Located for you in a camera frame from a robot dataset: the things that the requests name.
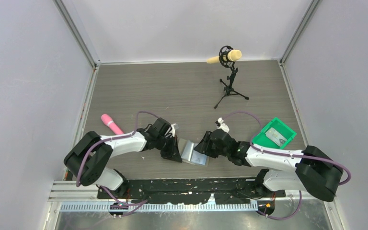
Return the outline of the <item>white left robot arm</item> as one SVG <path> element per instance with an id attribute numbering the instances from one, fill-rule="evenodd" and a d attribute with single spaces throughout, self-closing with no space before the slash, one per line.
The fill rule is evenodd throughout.
<path id="1" fill-rule="evenodd" d="M 173 126 L 159 117 L 146 128 L 117 136 L 86 133 L 64 158 L 64 165 L 78 178 L 79 185 L 97 185 L 114 197 L 123 198 L 128 191 L 127 179 L 116 169 L 107 168 L 116 156 L 158 149 L 163 159 L 182 162 Z"/>

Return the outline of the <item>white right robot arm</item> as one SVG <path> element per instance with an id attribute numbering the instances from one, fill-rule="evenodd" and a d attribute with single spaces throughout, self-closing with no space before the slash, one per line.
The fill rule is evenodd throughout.
<path id="1" fill-rule="evenodd" d="M 311 196 L 332 202 L 342 185 L 343 166 L 315 146 L 303 150 L 280 150 L 247 141 L 236 141 L 222 129 L 206 131 L 194 150 L 212 158 L 224 156 L 233 164 L 264 167 L 254 190 L 268 196 L 278 190 L 305 191 Z"/>

